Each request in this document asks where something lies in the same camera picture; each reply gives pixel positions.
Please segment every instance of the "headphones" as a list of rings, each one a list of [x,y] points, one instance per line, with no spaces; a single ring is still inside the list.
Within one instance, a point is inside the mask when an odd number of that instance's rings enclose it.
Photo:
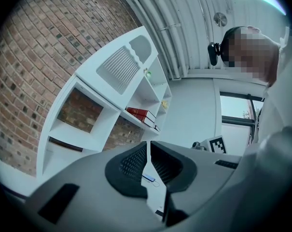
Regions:
[[[218,56],[221,55],[219,43],[210,42],[208,45],[208,53],[210,58],[210,63],[214,66],[218,63]]]
[[[210,42],[210,44],[208,45],[208,53],[209,53],[210,63],[213,66],[217,65],[218,56],[221,56],[223,61],[225,61],[226,57],[228,57],[228,56],[222,55],[222,47],[225,48],[225,46],[227,44],[228,37],[239,28],[245,28],[245,27],[244,26],[233,27],[233,28],[229,29],[228,31],[226,31],[221,44]]]

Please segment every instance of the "cable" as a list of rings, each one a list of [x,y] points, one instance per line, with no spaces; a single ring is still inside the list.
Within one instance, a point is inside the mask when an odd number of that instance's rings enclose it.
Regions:
[[[156,180],[154,180],[153,182],[149,181],[149,180],[146,179],[146,178],[144,178],[144,180],[145,180],[146,182],[148,182],[148,183],[151,183],[155,188],[158,188],[158,187],[160,186],[160,183],[158,183]]]
[[[158,187],[160,186],[160,183],[158,183],[156,180],[155,180],[154,182],[152,182],[152,185],[153,185],[155,188],[158,188]]]

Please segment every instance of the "ceiling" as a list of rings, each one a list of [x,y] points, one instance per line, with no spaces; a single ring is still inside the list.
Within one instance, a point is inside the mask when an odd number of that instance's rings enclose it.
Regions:
[[[150,33],[171,80],[218,76],[247,79],[227,70],[221,58],[212,66],[207,51],[209,42],[221,43],[228,29],[246,25],[259,28],[278,42],[288,25],[283,14],[262,0],[126,1]],[[217,12],[226,16],[226,26],[219,27],[214,21]]]

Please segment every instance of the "window frame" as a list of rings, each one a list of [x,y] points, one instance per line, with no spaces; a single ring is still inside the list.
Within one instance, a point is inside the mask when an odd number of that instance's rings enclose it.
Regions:
[[[250,114],[253,114],[254,119],[251,119],[251,118],[238,118],[238,117],[231,117],[231,116],[223,116],[222,115],[222,123],[232,124],[232,125],[250,126],[249,139],[251,138],[251,141],[249,140],[249,142],[248,142],[248,145],[249,145],[250,143],[252,143],[252,141],[254,139],[254,130],[255,130],[255,122],[256,122],[256,112],[255,112],[255,109],[254,109],[253,101],[262,102],[263,99],[261,97],[253,96],[251,94],[244,95],[244,94],[223,92],[223,91],[220,91],[220,97],[221,96],[240,98],[240,99],[245,99],[247,101],[250,101],[250,102],[248,102],[249,111],[250,111]]]

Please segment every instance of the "white wall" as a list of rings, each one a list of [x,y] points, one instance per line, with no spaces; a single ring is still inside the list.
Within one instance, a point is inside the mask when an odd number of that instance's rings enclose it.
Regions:
[[[182,79],[169,85],[172,100],[160,140],[191,147],[195,141],[215,136],[217,116],[213,80]]]
[[[215,86],[217,86],[221,92],[230,92],[245,95],[251,94],[258,97],[263,96],[263,92],[266,88],[266,86],[264,85],[238,80],[214,78],[213,81]]]

